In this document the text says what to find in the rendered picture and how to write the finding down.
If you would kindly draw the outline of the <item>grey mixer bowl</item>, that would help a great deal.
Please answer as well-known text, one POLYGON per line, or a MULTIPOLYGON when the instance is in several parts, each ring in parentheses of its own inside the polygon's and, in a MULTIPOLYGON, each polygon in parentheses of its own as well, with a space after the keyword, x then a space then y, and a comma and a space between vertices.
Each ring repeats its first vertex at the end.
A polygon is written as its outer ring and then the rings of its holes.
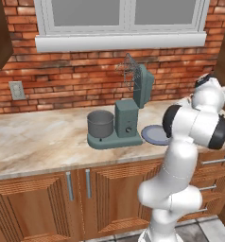
POLYGON ((87 116, 88 132, 94 138, 106 138, 113 133, 113 119, 111 112, 96 110, 87 116))

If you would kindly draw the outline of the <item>teal stand mixer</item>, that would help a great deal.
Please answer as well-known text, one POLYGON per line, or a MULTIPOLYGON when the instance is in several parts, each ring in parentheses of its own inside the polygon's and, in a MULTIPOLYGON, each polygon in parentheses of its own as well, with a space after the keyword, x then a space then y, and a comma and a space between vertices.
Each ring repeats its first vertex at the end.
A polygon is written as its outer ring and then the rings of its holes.
POLYGON ((112 112, 113 132, 106 138, 95 138, 87 134, 88 145, 95 149, 139 146, 143 144, 137 131, 138 113, 150 100, 154 76, 144 64, 139 64, 126 54, 122 65, 124 83, 132 90, 133 98, 117 100, 112 112))

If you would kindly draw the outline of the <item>blue-grey plate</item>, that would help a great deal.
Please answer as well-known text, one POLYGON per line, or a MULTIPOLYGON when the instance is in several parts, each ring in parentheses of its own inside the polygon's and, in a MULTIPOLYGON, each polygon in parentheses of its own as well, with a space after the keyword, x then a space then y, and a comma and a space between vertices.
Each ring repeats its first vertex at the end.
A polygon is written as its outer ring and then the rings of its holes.
POLYGON ((141 135, 143 139, 157 146, 167 146, 170 139, 166 137, 164 129, 160 125, 149 125, 142 129, 141 135))

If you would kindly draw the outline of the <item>wooden cupboard door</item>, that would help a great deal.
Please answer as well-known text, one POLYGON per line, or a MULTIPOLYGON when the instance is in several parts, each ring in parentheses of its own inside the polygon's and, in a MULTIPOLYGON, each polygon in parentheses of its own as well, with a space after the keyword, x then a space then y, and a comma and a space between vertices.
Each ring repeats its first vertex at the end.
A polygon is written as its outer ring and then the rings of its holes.
POLYGON ((84 239, 144 229, 151 210, 140 204, 141 182, 160 170, 161 159, 90 168, 92 197, 87 198, 85 169, 78 171, 84 239))
POLYGON ((76 192, 70 200, 65 173, 0 181, 0 242, 79 242, 76 192))

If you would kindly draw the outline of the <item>white framed window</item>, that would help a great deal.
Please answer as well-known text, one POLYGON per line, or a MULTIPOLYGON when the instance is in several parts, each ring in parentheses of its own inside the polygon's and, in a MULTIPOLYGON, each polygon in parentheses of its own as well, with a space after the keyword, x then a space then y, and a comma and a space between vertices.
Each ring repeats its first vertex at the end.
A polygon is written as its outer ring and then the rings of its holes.
POLYGON ((39 52, 203 46, 210 0, 34 0, 39 52))

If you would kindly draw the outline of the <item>wooden drawer front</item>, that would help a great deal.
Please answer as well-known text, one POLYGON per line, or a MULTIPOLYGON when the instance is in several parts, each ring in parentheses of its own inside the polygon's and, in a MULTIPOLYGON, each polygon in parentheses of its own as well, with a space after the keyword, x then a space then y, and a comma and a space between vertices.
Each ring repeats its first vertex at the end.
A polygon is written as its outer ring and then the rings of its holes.
POLYGON ((202 205, 199 209, 207 208, 208 210, 201 213, 195 212, 187 214, 180 218, 180 221, 218 215, 225 204, 225 194, 202 194, 202 198, 202 205))
POLYGON ((225 174, 198 176, 191 181, 203 195, 224 194, 225 193, 225 174))
POLYGON ((217 151, 201 152, 195 176, 210 175, 225 172, 225 149, 217 151))

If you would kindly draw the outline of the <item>grey wall socket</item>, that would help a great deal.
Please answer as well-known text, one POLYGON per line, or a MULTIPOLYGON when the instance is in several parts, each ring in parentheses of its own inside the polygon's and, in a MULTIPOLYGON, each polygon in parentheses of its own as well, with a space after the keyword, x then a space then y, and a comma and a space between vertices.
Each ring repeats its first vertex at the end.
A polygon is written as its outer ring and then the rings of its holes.
POLYGON ((26 98, 21 81, 10 81, 9 88, 13 100, 24 100, 26 98))

